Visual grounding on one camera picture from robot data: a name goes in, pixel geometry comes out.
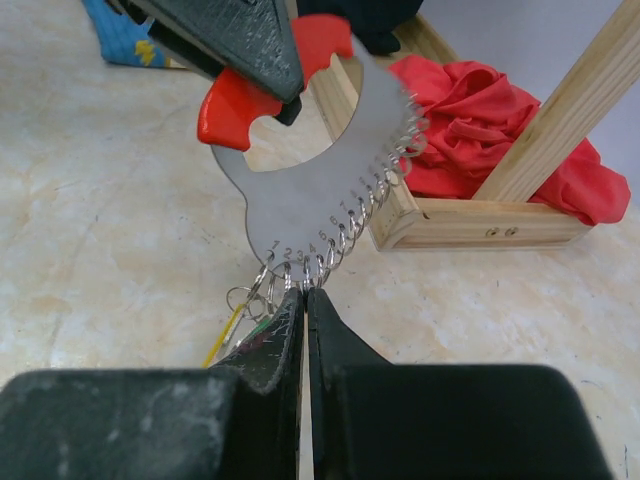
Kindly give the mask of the yellow tagged key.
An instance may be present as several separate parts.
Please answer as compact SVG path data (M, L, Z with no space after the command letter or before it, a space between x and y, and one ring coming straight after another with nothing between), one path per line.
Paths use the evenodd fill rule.
M232 302L233 295L237 291L243 292L244 297L242 300L234 304ZM227 306L231 310L231 316L224 324L221 333L218 335L212 347L208 351L205 360L202 363L203 368L212 366L214 364L214 360L218 357L218 355L229 346L237 328L242 321L247 320L256 322L265 310L264 301L257 298L257 294L252 292L251 287L232 287L227 291L226 301ZM258 313L253 313L251 310L251 305L253 303L258 303L261 306L262 310Z

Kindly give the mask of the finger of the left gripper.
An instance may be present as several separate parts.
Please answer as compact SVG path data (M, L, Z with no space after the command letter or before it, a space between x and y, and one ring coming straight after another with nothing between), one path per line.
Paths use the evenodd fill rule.
M274 119L282 125L292 125L299 116L301 109L301 98L296 97L290 103L284 104L280 112L274 116Z
M132 0L106 3L172 59L210 80L229 67L280 102L303 90L301 62L283 1Z

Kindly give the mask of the red handled metal key organizer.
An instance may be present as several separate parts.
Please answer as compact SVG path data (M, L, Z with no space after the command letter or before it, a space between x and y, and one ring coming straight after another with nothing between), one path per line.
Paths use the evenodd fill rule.
M283 105L225 68L202 103L197 136L246 200L247 238L262 270L309 289L326 282L351 253L408 174L410 157L425 149L426 128L412 95L377 64L346 20L317 14L292 27L306 80L329 68L333 55L362 66L361 91L342 134L303 163L251 170L244 156L251 124Z

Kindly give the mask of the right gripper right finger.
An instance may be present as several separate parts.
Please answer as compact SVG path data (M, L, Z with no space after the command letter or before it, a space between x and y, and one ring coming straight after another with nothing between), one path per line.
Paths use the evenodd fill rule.
M535 364L394 364L307 301L318 479L608 479L583 404Z

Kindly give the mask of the green tagged key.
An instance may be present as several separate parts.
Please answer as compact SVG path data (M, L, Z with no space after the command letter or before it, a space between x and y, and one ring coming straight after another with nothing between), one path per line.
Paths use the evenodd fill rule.
M246 335L244 335L240 340L238 340L234 347L239 348L243 343L249 341L262 331L264 331L267 326L271 323L273 319L273 315L275 314L276 307L273 302L267 303L266 313L260 318L257 324L253 327L251 331L249 331Z

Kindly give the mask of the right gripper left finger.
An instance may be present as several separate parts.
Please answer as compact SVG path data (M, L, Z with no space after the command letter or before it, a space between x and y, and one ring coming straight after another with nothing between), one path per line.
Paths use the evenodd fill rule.
M38 370L1 391L5 479L294 479L304 299L209 368Z

